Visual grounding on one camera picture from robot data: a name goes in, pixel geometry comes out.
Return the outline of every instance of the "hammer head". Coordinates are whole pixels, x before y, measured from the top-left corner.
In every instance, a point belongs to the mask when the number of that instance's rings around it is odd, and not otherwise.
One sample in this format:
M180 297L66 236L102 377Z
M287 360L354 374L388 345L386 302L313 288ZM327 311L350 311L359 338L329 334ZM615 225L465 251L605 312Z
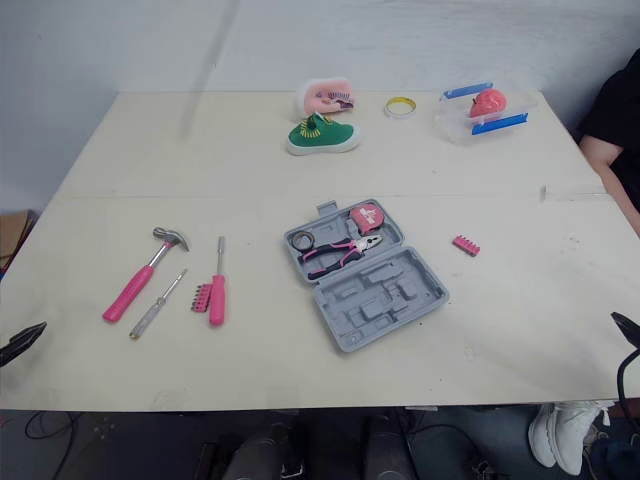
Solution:
M189 251L189 246L185 238L175 230L167 230L166 228L156 227L153 229L153 236L159 238L163 242L170 243L174 247L180 245L183 250Z

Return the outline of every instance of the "plastic container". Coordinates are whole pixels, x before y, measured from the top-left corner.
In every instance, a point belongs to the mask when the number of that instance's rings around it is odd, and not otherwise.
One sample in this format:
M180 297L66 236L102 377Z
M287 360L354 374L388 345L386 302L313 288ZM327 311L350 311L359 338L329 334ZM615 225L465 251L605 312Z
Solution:
M500 112L471 117L474 99L490 88L504 94L507 99L506 108ZM484 82L442 92L435 119L453 142L465 145L495 132L511 132L515 127L526 125L529 112L536 105L535 98L513 85L506 82Z
M368 235L383 240L365 250L364 257L347 263L317 281L307 274L327 267L345 255L329 253L300 263L301 253L291 245L298 231L315 237L315 247L346 237L361 238L349 217L352 208L373 203L385 215L384 223ZM449 299L449 292L416 250L402 246L404 235L384 208L373 199L338 210L335 202L318 207L320 218L285 234L285 243L302 278L315 284L313 295L336 344L352 352L428 314Z

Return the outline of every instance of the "hammer handle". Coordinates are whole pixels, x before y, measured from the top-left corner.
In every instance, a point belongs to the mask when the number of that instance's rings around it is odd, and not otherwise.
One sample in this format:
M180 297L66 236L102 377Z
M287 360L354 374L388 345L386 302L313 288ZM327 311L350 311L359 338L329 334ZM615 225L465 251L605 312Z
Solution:
M136 298L138 293L140 293L140 290L144 288L151 278L151 275L153 275L153 267L149 265L142 267L129 283L127 283L127 286L124 287L124 290L122 290L122 293L116 301L102 314L102 318L111 323L120 320L124 311L131 302L133 302L133 299Z

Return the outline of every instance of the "clear plastic container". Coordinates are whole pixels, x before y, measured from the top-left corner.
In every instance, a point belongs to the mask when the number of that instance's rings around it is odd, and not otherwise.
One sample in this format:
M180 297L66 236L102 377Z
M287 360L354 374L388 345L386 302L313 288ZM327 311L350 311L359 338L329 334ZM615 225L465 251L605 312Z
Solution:
M476 96L490 88L500 90L507 99L504 110L471 117ZM508 83L484 82L452 88L442 92L436 123L455 143L470 144L495 132L513 131L526 125L529 112L537 105L535 98Z

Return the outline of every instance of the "black wire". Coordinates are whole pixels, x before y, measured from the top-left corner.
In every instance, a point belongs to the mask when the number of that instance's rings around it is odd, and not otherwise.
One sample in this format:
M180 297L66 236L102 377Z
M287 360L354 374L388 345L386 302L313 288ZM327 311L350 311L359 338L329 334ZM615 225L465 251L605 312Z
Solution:
M482 456L482 452L480 451L480 448L478 447L478 445L476 444L476 442L474 442L471 437L467 434L467 432L465 432L464 430L462 430L459 427L456 427L455 425L449 425L446 423L436 423L433 425L426 425L424 427L421 427L417 430L414 430L413 432L409 433L409 435L413 435L414 437L420 433L426 432L427 430L431 430L433 428L450 428L451 430L454 430L456 432L458 432L460 435L462 435L464 438L467 439L467 442L469 442L469 445L471 445L471 447L474 450L474 453L476 454L477 457L479 458L484 458Z
M51 437L55 437L56 435L58 435L59 433L62 433L66 430L68 430L69 428L71 428L71 425L73 423L76 423L78 421L78 419L83 415L82 413L80 415L77 415L75 418L71 416L70 413L65 412L69 418L70 421L69 423L67 423L66 425L60 427L58 430L55 430L54 432L51 433L45 433L44 428L42 426L42 419L44 418L44 415L48 413L46 411L41 411L41 412L37 412L34 413L31 418L29 418L29 420L27 421L26 425L24 426L24 436L27 437L29 440L46 440L47 438L51 438ZM36 420L36 419L40 420L40 430L42 431L42 435L33 435L31 433L29 433L29 430L31 427L31 424Z
M69 417L69 425L71 425L71 433L69 434L69 440L67 441L67 448L64 451L64 455L62 455L62 458L60 459L60 463L58 464L56 473L54 473L53 477L51 477L52 480L56 480L58 478L58 475L60 475L60 472L62 471L62 467L64 467L64 464L67 461L67 457L69 456L69 453L71 453L71 447L73 446L73 441L76 438L76 420L80 416L78 415L78 417L76 417L76 419L74 420L74 418L71 416L69 412L67 412L67 415Z
M75 437L76 437L76 422L78 421L78 419L83 414L81 413L81 414L76 415L74 417L69 412L65 412L67 417L69 417L69 422L66 425L58 428L57 430L55 430L55 431L53 431L51 433L46 433L44 431L43 422L42 422L42 419L44 418L45 413L47 413L47 412L45 412L45 411L37 412L37 413L33 414L31 416L31 418L29 418L29 420L27 421L27 423L24 426L24 435L30 440L46 440L48 438L55 437L56 435L71 429L71 433L69 434L69 440L67 441L67 447L65 448L64 454L62 455L62 458L60 459L60 463L58 463L58 468L56 468L56 471L53 474L53 477L51 477L52 480L56 480L58 478L58 475L60 475L60 472L62 471L62 468L64 467L64 464L67 461L67 458L69 457L69 453L71 453L71 447L73 446L73 442L74 442ZM29 427L31 426L31 424L36 419L39 419L40 430L42 431L42 435L33 435L32 433L29 432Z
M638 425L638 422L631 416L629 406L627 405L627 397L625 397L624 395L624 370L629 366L631 362L638 358L638 356L640 356L640 348L622 361L622 363L618 367L617 376L618 397L620 399L620 406L622 407L625 418L636 433L640 433L640 425Z

